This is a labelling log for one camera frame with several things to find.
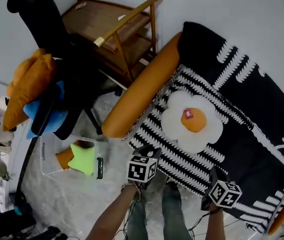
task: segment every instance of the egg yolk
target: egg yolk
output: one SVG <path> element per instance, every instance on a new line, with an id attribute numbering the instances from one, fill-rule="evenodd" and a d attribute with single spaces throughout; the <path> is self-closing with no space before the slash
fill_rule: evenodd
<path id="1" fill-rule="evenodd" d="M 183 112 L 181 122 L 190 132 L 197 133 L 206 126 L 206 116 L 198 108 L 187 108 Z"/>

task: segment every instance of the gray pants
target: gray pants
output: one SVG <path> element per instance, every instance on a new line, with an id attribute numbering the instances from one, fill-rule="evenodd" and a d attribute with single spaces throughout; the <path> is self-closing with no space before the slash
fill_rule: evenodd
<path id="1" fill-rule="evenodd" d="M 135 203 L 130 219 L 127 222 L 128 240 L 148 240 L 146 231 L 145 199 Z M 181 208 L 181 195 L 178 188 L 168 183 L 163 191 L 162 211 L 164 216 L 165 240 L 191 240 L 185 226 Z"/>

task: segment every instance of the black chair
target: black chair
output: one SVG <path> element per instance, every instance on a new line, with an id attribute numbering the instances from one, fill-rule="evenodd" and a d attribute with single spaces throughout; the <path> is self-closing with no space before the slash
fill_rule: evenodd
<path id="1" fill-rule="evenodd" d="M 62 126 L 54 133 L 65 140 L 72 132 L 82 110 L 92 121 L 98 135 L 102 134 L 91 108 L 100 95 L 115 92 L 120 96 L 119 86 L 102 89 L 105 77 L 98 71 L 98 61 L 92 56 L 89 46 L 76 46 L 76 41 L 68 34 L 61 15 L 53 0 L 8 0 L 11 13 L 19 13 L 31 31 L 38 47 L 52 54 L 57 64 L 57 79 L 42 95 L 41 104 L 35 116 L 32 132 L 41 136 L 52 112 L 68 111 Z M 65 97 L 59 100 L 60 89 L 55 84 L 62 80 Z"/>

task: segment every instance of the yellow-green star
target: yellow-green star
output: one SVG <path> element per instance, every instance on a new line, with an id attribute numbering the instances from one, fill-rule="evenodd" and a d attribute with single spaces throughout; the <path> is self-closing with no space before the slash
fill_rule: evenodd
<path id="1" fill-rule="evenodd" d="M 74 158 L 68 163 L 68 166 L 81 171 L 86 176 L 91 176 L 94 172 L 95 148 L 82 148 L 71 144 Z"/>

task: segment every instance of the sofa armrest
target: sofa armrest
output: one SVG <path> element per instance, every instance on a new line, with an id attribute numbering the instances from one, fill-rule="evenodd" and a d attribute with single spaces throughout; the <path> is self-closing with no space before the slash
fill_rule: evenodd
<path id="1" fill-rule="evenodd" d="M 177 43 L 180 35 L 171 39 L 113 107 L 102 125 L 105 136 L 125 137 L 157 92 L 171 78 L 179 62 Z"/>

